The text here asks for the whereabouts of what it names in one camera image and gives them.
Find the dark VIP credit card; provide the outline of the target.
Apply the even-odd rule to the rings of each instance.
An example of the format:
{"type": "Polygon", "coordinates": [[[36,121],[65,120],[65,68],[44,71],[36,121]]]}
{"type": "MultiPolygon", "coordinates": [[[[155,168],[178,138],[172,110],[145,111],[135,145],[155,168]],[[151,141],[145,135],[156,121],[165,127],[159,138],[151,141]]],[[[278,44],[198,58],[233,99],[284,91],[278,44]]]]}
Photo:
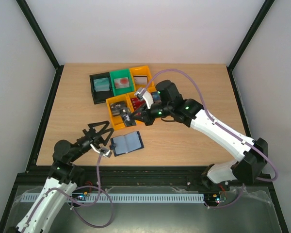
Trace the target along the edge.
{"type": "Polygon", "coordinates": [[[123,123],[125,125],[125,127],[132,127],[132,126],[136,126],[136,122],[134,119],[132,119],[130,117],[130,109],[125,107],[119,110],[120,116],[123,120],[123,123]]]}

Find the blue card holder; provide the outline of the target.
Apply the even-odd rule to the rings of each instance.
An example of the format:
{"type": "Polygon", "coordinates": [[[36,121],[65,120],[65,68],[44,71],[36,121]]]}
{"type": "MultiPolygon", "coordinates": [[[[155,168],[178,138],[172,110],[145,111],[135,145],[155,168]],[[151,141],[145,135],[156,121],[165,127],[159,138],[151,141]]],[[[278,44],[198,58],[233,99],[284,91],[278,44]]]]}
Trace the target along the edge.
{"type": "Polygon", "coordinates": [[[139,131],[111,138],[110,149],[115,157],[143,148],[144,144],[139,131]]]}

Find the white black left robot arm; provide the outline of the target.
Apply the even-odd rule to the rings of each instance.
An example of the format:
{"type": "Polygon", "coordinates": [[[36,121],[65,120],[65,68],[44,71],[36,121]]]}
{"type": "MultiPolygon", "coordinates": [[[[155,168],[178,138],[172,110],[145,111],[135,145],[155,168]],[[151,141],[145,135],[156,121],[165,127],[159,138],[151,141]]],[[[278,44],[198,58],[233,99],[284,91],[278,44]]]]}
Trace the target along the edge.
{"type": "Polygon", "coordinates": [[[74,161],[90,150],[99,158],[111,156],[112,152],[106,145],[114,129],[109,124],[109,121],[88,124],[89,128],[83,130],[84,135],[75,143],[60,140],[55,144],[53,164],[38,198],[22,220],[7,232],[47,233],[67,199],[72,205],[78,204],[71,195],[82,184],[84,169],[74,161]]]}

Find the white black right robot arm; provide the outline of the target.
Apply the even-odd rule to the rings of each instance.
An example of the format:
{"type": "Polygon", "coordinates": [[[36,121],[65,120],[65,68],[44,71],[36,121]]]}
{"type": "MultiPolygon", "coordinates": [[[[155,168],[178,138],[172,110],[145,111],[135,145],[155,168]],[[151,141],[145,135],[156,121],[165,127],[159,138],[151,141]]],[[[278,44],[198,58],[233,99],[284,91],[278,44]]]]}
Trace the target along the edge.
{"type": "Polygon", "coordinates": [[[143,88],[135,93],[136,98],[144,100],[130,118],[152,125],[157,118],[172,117],[174,121],[197,130],[222,146],[233,160],[222,164],[211,164],[201,175],[205,189],[213,190],[219,183],[238,180],[253,185],[266,166],[267,142],[259,138],[247,137],[208,113],[205,107],[194,99],[184,99],[176,85],[165,80],[156,85],[160,102],[154,102],[152,95],[143,88]]]}

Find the yellow bin with red cards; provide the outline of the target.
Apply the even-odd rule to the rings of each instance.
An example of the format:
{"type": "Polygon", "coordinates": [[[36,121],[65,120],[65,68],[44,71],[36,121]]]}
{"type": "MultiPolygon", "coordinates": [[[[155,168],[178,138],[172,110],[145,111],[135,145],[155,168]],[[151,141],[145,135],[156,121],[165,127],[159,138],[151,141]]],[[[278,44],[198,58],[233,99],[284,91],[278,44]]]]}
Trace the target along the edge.
{"type": "Polygon", "coordinates": [[[130,112],[132,113],[134,109],[130,101],[131,98],[136,98],[133,92],[127,94],[128,108],[130,109],[130,112]]]}

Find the dark VIP card stack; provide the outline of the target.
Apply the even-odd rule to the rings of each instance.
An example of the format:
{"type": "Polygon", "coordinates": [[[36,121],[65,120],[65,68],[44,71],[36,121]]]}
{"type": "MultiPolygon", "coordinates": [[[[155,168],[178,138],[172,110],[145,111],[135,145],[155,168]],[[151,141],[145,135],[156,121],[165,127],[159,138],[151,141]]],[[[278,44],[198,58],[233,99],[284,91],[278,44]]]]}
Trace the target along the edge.
{"type": "Polygon", "coordinates": [[[127,104],[125,101],[118,101],[115,103],[110,104],[110,110],[112,113],[112,116],[118,116],[120,115],[120,110],[123,108],[126,108],[127,104]]]}

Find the blue VIP card stack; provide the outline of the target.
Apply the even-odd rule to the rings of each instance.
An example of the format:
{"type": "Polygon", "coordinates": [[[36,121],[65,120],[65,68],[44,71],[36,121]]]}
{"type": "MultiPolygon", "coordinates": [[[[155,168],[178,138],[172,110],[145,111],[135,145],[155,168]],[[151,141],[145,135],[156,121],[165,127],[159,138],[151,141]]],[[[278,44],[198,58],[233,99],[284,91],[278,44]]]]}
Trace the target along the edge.
{"type": "Polygon", "coordinates": [[[154,103],[160,103],[161,102],[161,98],[158,92],[152,92],[151,96],[153,98],[153,102],[154,103]]]}

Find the yellow bin with blue cards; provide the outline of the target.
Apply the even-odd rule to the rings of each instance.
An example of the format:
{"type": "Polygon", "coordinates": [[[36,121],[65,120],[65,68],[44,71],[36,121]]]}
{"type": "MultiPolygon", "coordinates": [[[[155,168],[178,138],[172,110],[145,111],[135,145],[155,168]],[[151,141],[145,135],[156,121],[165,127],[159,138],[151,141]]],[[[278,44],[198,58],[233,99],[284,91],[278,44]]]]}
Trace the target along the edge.
{"type": "MultiPolygon", "coordinates": [[[[162,103],[161,92],[158,91],[158,90],[156,89],[155,86],[151,86],[151,85],[150,85],[146,90],[147,90],[147,92],[150,94],[150,96],[151,96],[151,93],[152,93],[152,92],[158,92],[159,95],[160,95],[160,98],[161,98],[161,103],[162,103]]],[[[153,98],[152,98],[152,96],[151,96],[151,97],[148,97],[148,99],[149,99],[149,104],[153,104],[153,103],[154,103],[154,102],[153,102],[153,98]]]]}

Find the white striped card stack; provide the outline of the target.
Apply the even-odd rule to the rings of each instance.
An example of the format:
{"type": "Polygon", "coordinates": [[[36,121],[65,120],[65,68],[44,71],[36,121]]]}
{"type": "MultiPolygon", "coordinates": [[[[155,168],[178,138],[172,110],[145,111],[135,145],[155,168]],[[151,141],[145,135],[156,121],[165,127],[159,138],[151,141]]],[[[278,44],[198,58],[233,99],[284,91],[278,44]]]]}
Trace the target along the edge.
{"type": "Polygon", "coordinates": [[[134,75],[133,79],[136,85],[147,85],[147,75],[134,75]]]}

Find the red white card stack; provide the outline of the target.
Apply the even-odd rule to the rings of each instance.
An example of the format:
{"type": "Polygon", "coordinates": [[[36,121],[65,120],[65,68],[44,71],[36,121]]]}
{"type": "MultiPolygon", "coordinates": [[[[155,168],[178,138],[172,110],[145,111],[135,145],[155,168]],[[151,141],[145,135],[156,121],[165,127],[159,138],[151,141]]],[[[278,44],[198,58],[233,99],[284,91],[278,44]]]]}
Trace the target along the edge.
{"type": "Polygon", "coordinates": [[[114,86],[116,89],[129,88],[130,83],[128,77],[114,79],[114,86]]]}

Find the teal card stack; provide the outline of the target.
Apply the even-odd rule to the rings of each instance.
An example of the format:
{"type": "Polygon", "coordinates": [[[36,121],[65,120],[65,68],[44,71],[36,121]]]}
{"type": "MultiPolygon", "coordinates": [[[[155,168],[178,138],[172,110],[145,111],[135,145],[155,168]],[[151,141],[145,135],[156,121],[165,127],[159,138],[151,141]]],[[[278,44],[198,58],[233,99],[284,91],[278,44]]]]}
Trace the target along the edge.
{"type": "Polygon", "coordinates": [[[94,90],[96,92],[109,91],[110,90],[109,79],[107,77],[94,79],[94,90]]]}

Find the yellow rear bin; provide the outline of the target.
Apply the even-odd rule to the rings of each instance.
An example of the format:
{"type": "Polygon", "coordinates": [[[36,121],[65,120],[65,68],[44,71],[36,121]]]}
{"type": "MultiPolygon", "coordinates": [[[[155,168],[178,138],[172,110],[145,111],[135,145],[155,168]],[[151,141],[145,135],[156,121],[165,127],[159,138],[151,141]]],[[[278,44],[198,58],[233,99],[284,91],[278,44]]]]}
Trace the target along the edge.
{"type": "Polygon", "coordinates": [[[131,67],[129,71],[135,84],[135,90],[146,87],[152,79],[149,66],[131,67]]]}

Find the green bin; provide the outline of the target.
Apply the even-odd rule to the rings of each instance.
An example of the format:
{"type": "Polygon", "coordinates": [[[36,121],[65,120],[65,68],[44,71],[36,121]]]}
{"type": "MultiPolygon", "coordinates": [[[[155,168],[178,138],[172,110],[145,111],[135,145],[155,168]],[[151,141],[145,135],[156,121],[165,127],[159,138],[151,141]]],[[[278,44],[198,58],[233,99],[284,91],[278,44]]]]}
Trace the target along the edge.
{"type": "Polygon", "coordinates": [[[111,84],[114,96],[133,92],[135,84],[129,69],[110,71],[111,84]]]}

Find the black left rear frame post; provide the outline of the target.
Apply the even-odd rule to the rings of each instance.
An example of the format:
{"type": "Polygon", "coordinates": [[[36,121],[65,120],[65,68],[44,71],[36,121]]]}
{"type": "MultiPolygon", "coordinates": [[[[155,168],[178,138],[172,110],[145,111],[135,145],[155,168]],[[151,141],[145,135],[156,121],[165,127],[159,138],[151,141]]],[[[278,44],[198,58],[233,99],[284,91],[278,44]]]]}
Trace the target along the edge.
{"type": "Polygon", "coordinates": [[[44,36],[34,14],[32,13],[28,3],[26,0],[16,0],[17,4],[19,5],[23,15],[25,16],[27,22],[29,23],[31,29],[33,30],[35,36],[37,37],[40,45],[42,46],[43,50],[45,51],[47,57],[49,58],[50,62],[52,63],[55,70],[60,70],[61,65],[59,64],[58,60],[55,57],[46,37],[44,36]]]}

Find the black frame post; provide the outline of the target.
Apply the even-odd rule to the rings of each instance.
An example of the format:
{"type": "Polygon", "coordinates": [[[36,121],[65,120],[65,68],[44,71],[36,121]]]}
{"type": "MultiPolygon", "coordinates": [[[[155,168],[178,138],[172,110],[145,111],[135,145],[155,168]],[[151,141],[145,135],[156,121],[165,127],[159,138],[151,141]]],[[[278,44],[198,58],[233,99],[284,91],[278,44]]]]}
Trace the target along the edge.
{"type": "Polygon", "coordinates": [[[240,46],[238,47],[235,55],[233,56],[230,64],[227,67],[228,73],[232,73],[235,67],[237,66],[242,55],[244,54],[245,50],[247,49],[248,45],[250,44],[251,40],[253,39],[255,33],[259,29],[261,23],[265,19],[274,2],[275,0],[265,0],[264,3],[262,4],[249,30],[247,31],[244,39],[242,40],[240,46]]]}
{"type": "Polygon", "coordinates": [[[45,51],[47,57],[49,58],[50,62],[52,63],[55,70],[60,70],[61,65],[59,64],[58,60],[55,57],[46,37],[44,36],[34,14],[32,13],[28,3],[26,0],[16,0],[17,4],[19,5],[23,15],[25,16],[27,22],[29,23],[31,29],[33,30],[35,36],[37,37],[40,45],[42,46],[43,50],[45,51]]]}

